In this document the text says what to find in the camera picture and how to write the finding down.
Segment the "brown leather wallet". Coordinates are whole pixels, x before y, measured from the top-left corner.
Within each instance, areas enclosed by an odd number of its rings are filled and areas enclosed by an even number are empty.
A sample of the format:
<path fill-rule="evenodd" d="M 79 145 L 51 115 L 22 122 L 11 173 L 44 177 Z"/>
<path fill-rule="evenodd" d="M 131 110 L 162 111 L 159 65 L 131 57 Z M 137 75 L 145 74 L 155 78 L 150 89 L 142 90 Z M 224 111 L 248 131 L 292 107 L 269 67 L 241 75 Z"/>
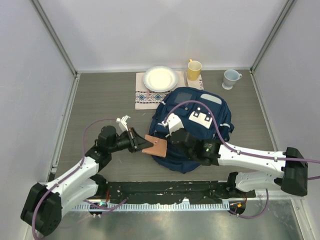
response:
<path fill-rule="evenodd" d="M 145 139 L 153 144 L 152 147 L 145 148 L 142 150 L 142 153 L 158 156 L 158 157 L 166 157 L 167 155 L 167 145 L 168 142 L 165 139 L 154 137 L 151 135 L 145 135 Z"/>

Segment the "blue student backpack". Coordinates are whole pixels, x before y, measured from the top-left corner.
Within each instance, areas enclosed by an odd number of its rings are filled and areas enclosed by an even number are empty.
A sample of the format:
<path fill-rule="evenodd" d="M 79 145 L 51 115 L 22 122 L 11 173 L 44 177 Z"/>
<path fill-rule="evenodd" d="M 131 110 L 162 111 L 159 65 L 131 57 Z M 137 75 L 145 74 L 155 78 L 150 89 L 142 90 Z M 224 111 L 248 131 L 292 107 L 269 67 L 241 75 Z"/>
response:
<path fill-rule="evenodd" d="M 162 124 L 165 117 L 176 105 L 190 100 L 201 102 L 211 110 L 223 140 L 228 142 L 230 133 L 235 127 L 232 124 L 232 114 L 227 102 L 214 93 L 193 87 L 178 87 L 164 97 L 155 110 L 148 134 L 159 139 L 166 139 L 169 129 Z M 219 138 L 210 113 L 204 106 L 193 102 L 185 103 L 173 113 L 181 119 L 184 128 L 198 139 Z M 166 157 L 153 155 L 152 158 L 159 165 L 183 174 L 200 166 L 196 161 L 188 160 L 184 153 L 170 142 L 167 143 Z"/>

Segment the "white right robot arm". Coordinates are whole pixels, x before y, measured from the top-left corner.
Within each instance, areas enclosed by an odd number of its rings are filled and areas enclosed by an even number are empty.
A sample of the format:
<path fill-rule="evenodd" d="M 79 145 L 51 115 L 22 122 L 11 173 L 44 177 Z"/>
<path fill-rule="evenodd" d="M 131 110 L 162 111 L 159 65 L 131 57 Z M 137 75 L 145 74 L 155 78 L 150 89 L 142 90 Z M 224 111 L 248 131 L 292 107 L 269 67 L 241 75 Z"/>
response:
<path fill-rule="evenodd" d="M 171 132 L 169 141 L 189 162 L 251 169 L 251 173 L 229 174 L 225 190 L 230 197 L 258 189 L 281 189 L 299 197 L 308 194 L 308 164 L 296 148 L 282 152 L 226 146 L 218 139 L 199 140 L 184 128 Z"/>

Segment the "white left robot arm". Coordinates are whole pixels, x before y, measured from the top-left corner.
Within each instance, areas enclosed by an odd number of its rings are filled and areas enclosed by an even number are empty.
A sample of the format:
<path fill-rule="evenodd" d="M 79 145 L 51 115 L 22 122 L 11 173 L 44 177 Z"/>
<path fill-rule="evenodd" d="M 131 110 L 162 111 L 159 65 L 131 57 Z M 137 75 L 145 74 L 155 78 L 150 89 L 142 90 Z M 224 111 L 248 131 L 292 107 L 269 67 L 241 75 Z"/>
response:
<path fill-rule="evenodd" d="M 115 127 L 104 126 L 76 165 L 55 180 L 31 187 L 21 220 L 31 226 L 34 239 L 38 239 L 37 234 L 50 235 L 73 207 L 90 197 L 100 200 L 106 195 L 107 180 L 99 172 L 111 161 L 112 153 L 135 153 L 151 147 L 153 143 L 132 127 L 117 134 Z"/>

